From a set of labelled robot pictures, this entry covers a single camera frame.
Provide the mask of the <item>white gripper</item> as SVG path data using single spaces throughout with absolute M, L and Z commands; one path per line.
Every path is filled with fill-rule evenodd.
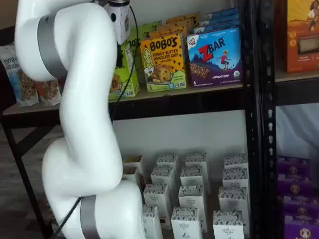
M 123 49 L 125 48 L 123 43 L 128 39 L 131 32 L 129 21 L 130 1 L 108 0 L 104 9 L 111 18 L 118 43 L 116 67 L 123 67 Z

